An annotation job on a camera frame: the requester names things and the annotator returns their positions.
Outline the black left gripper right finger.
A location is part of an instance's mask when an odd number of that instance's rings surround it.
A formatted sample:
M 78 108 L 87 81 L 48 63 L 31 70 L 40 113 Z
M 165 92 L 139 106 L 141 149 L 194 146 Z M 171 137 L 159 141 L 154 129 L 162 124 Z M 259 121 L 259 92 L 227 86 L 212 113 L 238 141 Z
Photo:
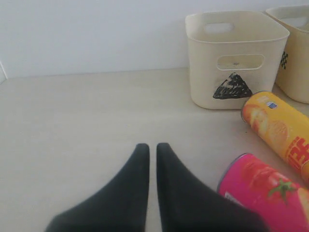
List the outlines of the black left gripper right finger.
M 203 184 L 168 143 L 156 147 L 156 182 L 164 232 L 266 232 L 255 212 Z

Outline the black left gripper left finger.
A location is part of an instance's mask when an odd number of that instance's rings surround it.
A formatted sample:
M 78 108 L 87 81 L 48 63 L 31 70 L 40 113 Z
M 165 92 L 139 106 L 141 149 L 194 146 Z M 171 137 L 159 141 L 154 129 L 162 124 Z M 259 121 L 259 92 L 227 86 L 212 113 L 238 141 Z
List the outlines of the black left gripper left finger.
M 47 232 L 143 232 L 149 195 L 150 149 L 137 144 L 117 175 L 93 196 L 55 216 Z

